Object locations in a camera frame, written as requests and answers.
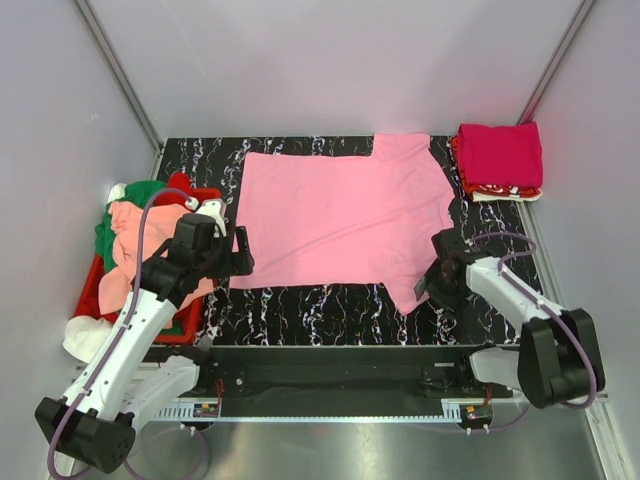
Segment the pink t shirt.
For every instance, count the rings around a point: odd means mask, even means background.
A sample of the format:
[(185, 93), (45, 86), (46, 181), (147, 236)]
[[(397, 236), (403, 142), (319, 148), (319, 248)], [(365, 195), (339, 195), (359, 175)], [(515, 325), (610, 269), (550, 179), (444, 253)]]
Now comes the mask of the pink t shirt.
[(367, 156), (250, 153), (236, 222), (255, 260), (233, 289), (382, 284), (403, 315), (452, 227), (452, 187), (427, 134), (377, 134)]

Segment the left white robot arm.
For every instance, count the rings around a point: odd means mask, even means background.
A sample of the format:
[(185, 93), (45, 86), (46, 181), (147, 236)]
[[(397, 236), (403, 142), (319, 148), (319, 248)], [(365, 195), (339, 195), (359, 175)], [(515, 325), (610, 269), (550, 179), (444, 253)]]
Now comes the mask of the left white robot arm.
[(98, 352), (58, 399), (45, 397), (35, 419), (48, 444), (50, 475), (62, 453), (110, 474), (128, 457), (146, 423), (182, 393), (208, 394), (216, 372), (190, 349), (171, 357), (138, 387), (130, 381), (152, 343), (203, 279), (247, 276), (255, 265), (247, 230), (213, 214), (182, 216), (172, 238), (136, 268), (132, 291)]

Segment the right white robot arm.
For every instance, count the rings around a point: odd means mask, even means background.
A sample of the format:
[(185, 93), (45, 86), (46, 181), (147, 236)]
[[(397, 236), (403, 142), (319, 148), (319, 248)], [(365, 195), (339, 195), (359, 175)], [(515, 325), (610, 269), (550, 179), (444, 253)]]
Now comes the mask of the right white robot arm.
[(486, 345), (471, 353), (454, 371), (455, 387), (470, 397), (489, 384), (509, 387), (538, 409), (590, 407), (606, 383), (593, 318), (549, 300), (510, 269), (510, 261), (536, 252), (533, 240), (515, 234), (527, 249), (499, 256), (481, 244), (490, 237), (465, 242), (454, 228), (433, 235), (435, 259), (414, 287), (451, 312), (479, 296), (520, 331), (515, 350)]

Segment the salmon t shirt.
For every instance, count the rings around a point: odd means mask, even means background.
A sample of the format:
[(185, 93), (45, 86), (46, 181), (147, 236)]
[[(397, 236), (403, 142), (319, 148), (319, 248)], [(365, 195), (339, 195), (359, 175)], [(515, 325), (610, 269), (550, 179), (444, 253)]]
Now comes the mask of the salmon t shirt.
[[(112, 258), (115, 267), (106, 272), (98, 287), (98, 307), (102, 316), (120, 311), (132, 289), (137, 272), (138, 237), (143, 209), (131, 202), (112, 202), (109, 210), (115, 233)], [(149, 258), (161, 244), (173, 237), (177, 221), (188, 210), (179, 204), (153, 206), (144, 225), (142, 260)]]

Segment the red t shirt in bin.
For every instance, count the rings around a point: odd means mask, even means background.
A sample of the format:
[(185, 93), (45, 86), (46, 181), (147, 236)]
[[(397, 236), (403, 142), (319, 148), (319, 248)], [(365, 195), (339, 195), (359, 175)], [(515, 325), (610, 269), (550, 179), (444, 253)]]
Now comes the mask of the red t shirt in bin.
[(173, 173), (167, 182), (166, 189), (169, 189), (170, 192), (158, 196), (154, 200), (154, 206), (177, 204), (189, 209), (191, 198), (193, 197), (193, 189), (191, 180), (186, 173)]

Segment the black marble pattern mat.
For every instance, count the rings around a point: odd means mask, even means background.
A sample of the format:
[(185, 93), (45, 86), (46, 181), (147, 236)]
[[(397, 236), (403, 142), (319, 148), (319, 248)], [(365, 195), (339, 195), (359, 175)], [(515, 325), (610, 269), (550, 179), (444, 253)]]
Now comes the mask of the black marble pattern mat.
[[(183, 172), (195, 187), (218, 189), (234, 218), (247, 154), (364, 156), (372, 147), (370, 136), (170, 138), (156, 177)], [(381, 285), (232, 290), (223, 283), (204, 300), (195, 340), (261, 346), (513, 344), (519, 331), (477, 296), (459, 314), (425, 302), (402, 315)]]

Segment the red plastic bin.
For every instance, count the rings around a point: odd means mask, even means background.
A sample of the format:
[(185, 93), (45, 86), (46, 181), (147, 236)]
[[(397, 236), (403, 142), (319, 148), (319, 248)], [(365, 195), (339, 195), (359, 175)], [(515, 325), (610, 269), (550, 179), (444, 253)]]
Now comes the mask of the red plastic bin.
[[(196, 189), (193, 191), (192, 198), (201, 204), (205, 200), (216, 199), (219, 196), (216, 189)], [(103, 260), (96, 254), (75, 308), (74, 316), (86, 315), (95, 319), (105, 318), (112, 324), (115, 323), (121, 310), (102, 317), (98, 309), (98, 287), (103, 275)], [(195, 292), (187, 295), (171, 323), (165, 324), (165, 328), (161, 330), (154, 343), (186, 344), (191, 341), (195, 337), (197, 327), (202, 322), (204, 297), (213, 293), (216, 286), (214, 280), (201, 280)]]

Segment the green t shirt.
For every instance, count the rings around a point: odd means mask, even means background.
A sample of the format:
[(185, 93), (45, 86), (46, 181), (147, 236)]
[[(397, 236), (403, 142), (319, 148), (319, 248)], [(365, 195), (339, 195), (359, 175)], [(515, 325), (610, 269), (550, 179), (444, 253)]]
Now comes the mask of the green t shirt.
[(115, 267), (115, 262), (112, 258), (115, 233), (111, 229), (111, 215), (108, 212), (111, 203), (115, 201), (131, 202), (143, 209), (149, 198), (164, 188), (165, 184), (161, 181), (141, 181), (124, 187), (116, 186), (112, 189), (119, 196), (117, 198), (113, 196), (109, 198), (102, 221), (95, 227), (95, 252), (103, 260), (104, 274)]

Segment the folded red white t shirt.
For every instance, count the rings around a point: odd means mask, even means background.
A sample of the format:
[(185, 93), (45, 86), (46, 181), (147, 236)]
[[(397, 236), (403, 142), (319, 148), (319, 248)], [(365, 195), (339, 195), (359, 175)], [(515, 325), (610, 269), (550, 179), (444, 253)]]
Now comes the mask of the folded red white t shirt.
[(488, 202), (494, 200), (505, 200), (515, 202), (533, 202), (538, 200), (542, 192), (534, 187), (517, 187), (504, 185), (482, 185), (470, 183), (459, 164), (459, 137), (453, 136), (449, 140), (449, 145), (453, 160), (457, 166), (462, 188), (470, 200), (473, 202)]

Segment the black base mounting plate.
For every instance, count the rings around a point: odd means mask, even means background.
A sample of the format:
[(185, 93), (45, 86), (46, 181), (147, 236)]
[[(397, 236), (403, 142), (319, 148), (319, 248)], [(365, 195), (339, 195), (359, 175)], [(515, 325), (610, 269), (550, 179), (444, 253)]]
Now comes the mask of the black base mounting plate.
[(200, 389), (224, 399), (263, 392), (383, 390), (435, 394), (440, 398), (492, 395), (509, 390), (483, 384), (468, 366), (474, 346), (214, 346), (186, 348), (203, 362)]

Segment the folded magenta t shirt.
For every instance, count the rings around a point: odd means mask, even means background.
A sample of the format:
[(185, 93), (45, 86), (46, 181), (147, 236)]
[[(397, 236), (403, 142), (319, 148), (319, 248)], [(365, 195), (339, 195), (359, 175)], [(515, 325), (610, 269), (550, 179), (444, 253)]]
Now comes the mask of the folded magenta t shirt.
[(471, 184), (541, 188), (543, 150), (535, 122), (489, 127), (461, 124), (458, 165)]

